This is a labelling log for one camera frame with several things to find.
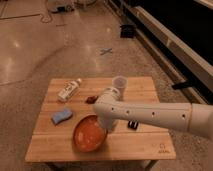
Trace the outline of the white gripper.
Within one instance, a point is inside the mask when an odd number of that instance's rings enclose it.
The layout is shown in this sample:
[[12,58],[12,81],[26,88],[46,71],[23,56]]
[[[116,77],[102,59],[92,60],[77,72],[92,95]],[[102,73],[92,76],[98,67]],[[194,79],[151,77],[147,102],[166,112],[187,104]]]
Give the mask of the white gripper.
[[116,119],[101,116],[98,117],[98,122],[103,129],[108,131],[113,131],[118,123]]

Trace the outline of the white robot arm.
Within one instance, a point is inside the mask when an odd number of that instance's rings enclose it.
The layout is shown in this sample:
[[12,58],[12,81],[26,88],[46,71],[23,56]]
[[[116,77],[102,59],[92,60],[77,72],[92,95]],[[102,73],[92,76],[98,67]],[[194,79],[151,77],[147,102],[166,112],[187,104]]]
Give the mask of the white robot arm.
[[106,88],[93,110],[100,125],[110,130],[116,120],[188,132],[213,141],[213,105],[194,103],[133,103],[120,100],[114,87]]

